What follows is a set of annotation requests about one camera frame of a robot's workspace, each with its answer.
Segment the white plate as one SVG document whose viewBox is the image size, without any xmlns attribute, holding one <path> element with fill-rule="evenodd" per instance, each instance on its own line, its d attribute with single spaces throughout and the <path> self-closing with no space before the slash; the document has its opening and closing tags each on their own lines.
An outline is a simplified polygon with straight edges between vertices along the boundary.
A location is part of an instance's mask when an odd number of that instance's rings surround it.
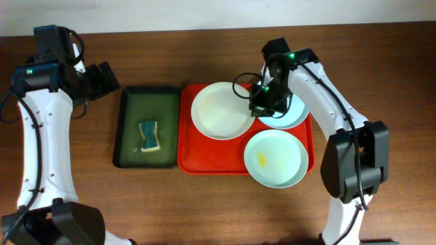
<svg viewBox="0 0 436 245">
<path fill-rule="evenodd" d="M 196 129 L 214 140 L 231 140 L 247 132 L 255 121 L 246 97 L 249 91 L 231 82 L 216 82 L 200 90 L 191 105 Z"/>
</svg>

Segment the pale green plate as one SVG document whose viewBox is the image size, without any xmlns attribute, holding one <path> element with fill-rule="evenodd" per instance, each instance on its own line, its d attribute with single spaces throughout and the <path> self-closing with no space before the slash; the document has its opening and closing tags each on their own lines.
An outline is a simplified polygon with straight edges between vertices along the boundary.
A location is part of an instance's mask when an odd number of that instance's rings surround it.
<svg viewBox="0 0 436 245">
<path fill-rule="evenodd" d="M 276 129 L 255 134 L 245 146 L 243 159 L 250 176 L 273 189 L 294 186 L 309 168 L 309 155 L 302 142 Z"/>
</svg>

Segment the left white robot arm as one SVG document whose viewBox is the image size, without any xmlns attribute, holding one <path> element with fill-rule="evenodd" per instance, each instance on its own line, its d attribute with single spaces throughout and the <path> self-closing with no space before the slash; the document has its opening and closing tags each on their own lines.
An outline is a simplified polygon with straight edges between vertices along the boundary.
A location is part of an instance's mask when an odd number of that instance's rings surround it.
<svg viewBox="0 0 436 245">
<path fill-rule="evenodd" d="M 72 180 L 69 126 L 73 110 L 118 89 L 109 64 L 84 66 L 84 42 L 57 25 L 33 30 L 37 54 L 16 68 L 8 95 L 20 108 L 24 170 L 17 211 L 1 219 L 14 244 L 126 244 L 102 213 L 79 203 Z"/>
</svg>

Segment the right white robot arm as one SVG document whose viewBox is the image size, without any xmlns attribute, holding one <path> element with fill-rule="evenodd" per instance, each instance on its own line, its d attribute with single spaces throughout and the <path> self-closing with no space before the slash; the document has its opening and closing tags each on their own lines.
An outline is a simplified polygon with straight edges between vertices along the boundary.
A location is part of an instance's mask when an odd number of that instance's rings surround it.
<svg viewBox="0 0 436 245">
<path fill-rule="evenodd" d="M 264 45 L 262 56 L 262 78 L 252 85 L 249 96 L 252 116 L 285 114 L 294 95 L 308 107 L 327 140 L 321 177 L 330 194 L 330 207 L 318 240 L 320 244 L 360 244 L 364 213 L 388 179 L 387 126 L 370 122 L 347 102 L 312 49 L 290 50 L 280 37 Z"/>
</svg>

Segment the green yellow sponge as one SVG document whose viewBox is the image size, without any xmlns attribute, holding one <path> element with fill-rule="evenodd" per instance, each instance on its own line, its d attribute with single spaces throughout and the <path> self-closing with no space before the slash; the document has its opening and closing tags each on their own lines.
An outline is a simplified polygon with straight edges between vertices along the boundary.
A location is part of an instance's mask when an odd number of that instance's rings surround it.
<svg viewBox="0 0 436 245">
<path fill-rule="evenodd" d="M 141 152 L 154 152 L 161 149 L 157 137 L 157 121 L 148 120 L 139 123 L 142 136 Z"/>
</svg>

